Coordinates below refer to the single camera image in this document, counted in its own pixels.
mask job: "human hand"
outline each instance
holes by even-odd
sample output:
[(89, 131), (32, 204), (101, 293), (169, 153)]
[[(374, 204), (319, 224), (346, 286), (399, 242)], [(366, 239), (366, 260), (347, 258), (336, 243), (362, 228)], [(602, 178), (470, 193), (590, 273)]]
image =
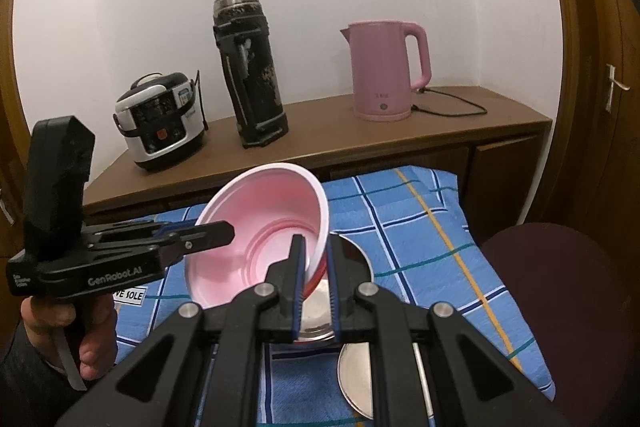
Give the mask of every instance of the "human hand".
[[(85, 334), (80, 343), (80, 375), (95, 380), (104, 375), (115, 362), (118, 353), (113, 296), (101, 295), (82, 302)], [(58, 350), (53, 343), (53, 328), (66, 327), (76, 319), (73, 304), (59, 304), (44, 296), (29, 297), (20, 308), (24, 329), (30, 343), (51, 364), (62, 368)]]

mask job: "stool seat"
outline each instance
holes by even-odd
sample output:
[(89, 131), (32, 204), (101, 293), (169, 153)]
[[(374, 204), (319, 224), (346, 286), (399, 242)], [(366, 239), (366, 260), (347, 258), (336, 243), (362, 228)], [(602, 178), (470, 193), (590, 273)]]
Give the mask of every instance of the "stool seat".
[[(605, 251), (550, 223), (503, 230), (481, 250), (538, 341), (556, 383), (556, 407), (575, 427), (614, 427), (612, 413), (633, 405), (620, 396), (631, 391), (629, 368), (637, 360), (630, 295)], [(637, 400), (635, 393), (626, 401)]]

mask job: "pink electric kettle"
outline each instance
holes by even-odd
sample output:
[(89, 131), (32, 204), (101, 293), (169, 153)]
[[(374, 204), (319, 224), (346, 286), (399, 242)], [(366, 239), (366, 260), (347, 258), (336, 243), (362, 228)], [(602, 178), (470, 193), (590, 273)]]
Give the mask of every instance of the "pink electric kettle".
[[(431, 62), (427, 33), (402, 21), (363, 21), (340, 32), (351, 48), (353, 110), (364, 120), (402, 120), (411, 114), (411, 92), (429, 84)], [(422, 76), (411, 81), (405, 39), (418, 41)]]

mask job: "kettle handle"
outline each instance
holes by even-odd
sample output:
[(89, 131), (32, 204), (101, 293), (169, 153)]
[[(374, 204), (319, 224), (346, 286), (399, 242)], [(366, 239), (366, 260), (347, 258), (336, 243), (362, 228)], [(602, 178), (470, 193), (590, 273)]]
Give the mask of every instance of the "kettle handle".
[(422, 26), (415, 22), (403, 22), (402, 29), (404, 36), (412, 35), (418, 41), (418, 53), (420, 54), (420, 68), (422, 76), (411, 83), (411, 89), (417, 90), (426, 87), (431, 80), (431, 60), (429, 58), (429, 45), (427, 43), (427, 32)]

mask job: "black thermos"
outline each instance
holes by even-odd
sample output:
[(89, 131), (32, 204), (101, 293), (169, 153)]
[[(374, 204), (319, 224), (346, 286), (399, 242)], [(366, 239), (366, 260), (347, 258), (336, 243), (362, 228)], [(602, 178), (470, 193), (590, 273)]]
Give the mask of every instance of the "black thermos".
[(265, 146), (287, 134), (269, 26), (258, 0), (215, 0), (213, 33), (242, 145)]

